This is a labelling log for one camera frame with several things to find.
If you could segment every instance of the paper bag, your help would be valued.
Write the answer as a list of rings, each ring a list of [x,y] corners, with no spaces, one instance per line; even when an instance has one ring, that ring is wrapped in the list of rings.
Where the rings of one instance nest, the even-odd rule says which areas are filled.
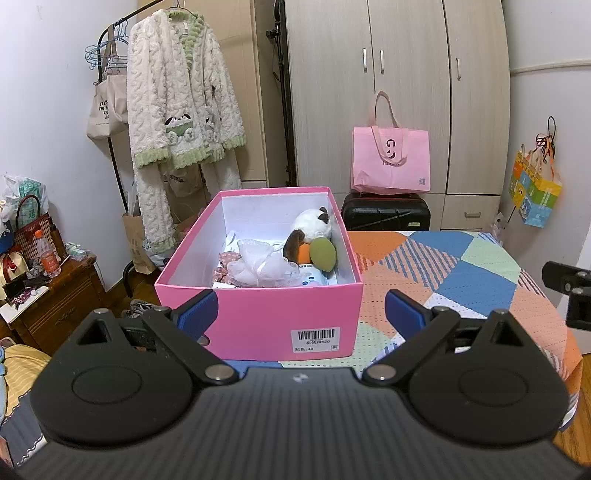
[[[149,275],[156,270],[156,265],[150,260],[144,247],[142,247],[145,238],[142,217],[140,215],[130,217],[127,213],[124,213],[122,218],[135,271]]]

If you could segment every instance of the panda appliqué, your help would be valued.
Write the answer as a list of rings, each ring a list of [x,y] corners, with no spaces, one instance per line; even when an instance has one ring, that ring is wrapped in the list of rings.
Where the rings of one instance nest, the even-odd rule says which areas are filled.
[[[165,121],[164,125],[166,126],[166,134],[170,145],[177,145],[181,139],[187,141],[195,139],[193,120],[188,113],[180,117],[172,116]]]

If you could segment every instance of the white wall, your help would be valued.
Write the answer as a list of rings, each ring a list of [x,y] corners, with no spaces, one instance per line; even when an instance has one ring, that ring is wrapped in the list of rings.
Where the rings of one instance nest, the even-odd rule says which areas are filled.
[[[591,2],[580,0],[505,0],[503,4],[511,69],[591,59]],[[506,192],[515,153],[522,143],[556,119],[556,162],[562,193],[545,228],[523,225],[516,211],[504,247],[542,285],[548,260],[576,264],[591,222],[591,69],[564,69],[511,77],[511,130],[502,210],[513,204]],[[591,242],[587,248],[591,251]],[[547,291],[558,304],[561,295]]]
[[[106,141],[97,145],[86,136],[97,72],[89,70],[84,54],[108,24],[136,5],[136,0],[0,2],[0,174],[47,185],[50,213],[64,242],[80,243],[97,255],[106,288],[121,278],[130,256]],[[129,186],[125,136],[116,143]]]

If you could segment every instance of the black suitcase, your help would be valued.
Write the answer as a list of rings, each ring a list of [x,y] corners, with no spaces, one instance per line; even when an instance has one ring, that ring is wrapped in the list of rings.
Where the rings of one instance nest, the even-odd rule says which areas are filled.
[[[431,212],[416,193],[351,193],[341,209],[347,230],[429,230]]]

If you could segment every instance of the wardrobe drawer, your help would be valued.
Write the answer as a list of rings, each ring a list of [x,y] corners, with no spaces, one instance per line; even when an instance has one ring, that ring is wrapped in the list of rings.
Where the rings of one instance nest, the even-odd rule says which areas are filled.
[[[441,229],[484,228],[498,213],[500,201],[500,196],[493,195],[446,195]]]

